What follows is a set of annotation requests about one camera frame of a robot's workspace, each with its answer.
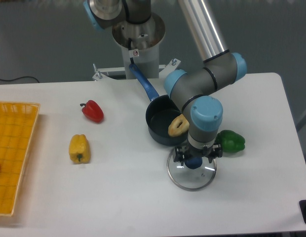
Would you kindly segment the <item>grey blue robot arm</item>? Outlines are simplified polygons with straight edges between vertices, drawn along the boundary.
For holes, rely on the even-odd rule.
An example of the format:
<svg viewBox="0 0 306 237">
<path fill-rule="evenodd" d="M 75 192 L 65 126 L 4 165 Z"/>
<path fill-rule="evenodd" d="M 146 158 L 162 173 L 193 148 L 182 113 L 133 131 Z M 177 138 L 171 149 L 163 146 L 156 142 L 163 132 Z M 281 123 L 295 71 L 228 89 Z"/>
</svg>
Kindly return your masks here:
<svg viewBox="0 0 306 237">
<path fill-rule="evenodd" d="M 216 140 L 222 122 L 223 108 L 211 94 L 246 75 L 247 65 L 238 53 L 226 46 L 212 10 L 206 0 L 181 0 L 181 10 L 203 60 L 203 68 L 188 74 L 174 70 L 164 81 L 168 97 L 190 124 L 187 145 L 175 148 L 175 162 L 222 156 L 222 145 Z M 143 73 L 157 76 L 158 57 L 147 56 L 163 40 L 163 20 L 151 10 L 149 0 L 87 0 L 85 10 L 97 29 L 112 29 L 121 47 L 128 79 Z"/>
</svg>

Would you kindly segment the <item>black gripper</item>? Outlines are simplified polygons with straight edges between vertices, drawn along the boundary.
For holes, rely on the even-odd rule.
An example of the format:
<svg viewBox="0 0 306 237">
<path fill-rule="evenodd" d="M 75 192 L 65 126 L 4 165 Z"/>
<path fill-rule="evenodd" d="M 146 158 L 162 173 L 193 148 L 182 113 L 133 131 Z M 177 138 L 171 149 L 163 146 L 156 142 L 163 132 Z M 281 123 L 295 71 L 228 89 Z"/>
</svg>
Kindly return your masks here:
<svg viewBox="0 0 306 237">
<path fill-rule="evenodd" d="M 209 163 L 212 163 L 214 159 L 221 158 L 222 156 L 223 149 L 221 144 L 196 148 L 192 144 L 187 143 L 187 146 L 176 146 L 174 148 L 173 161 L 183 165 L 187 159 L 207 157 Z"/>
</svg>

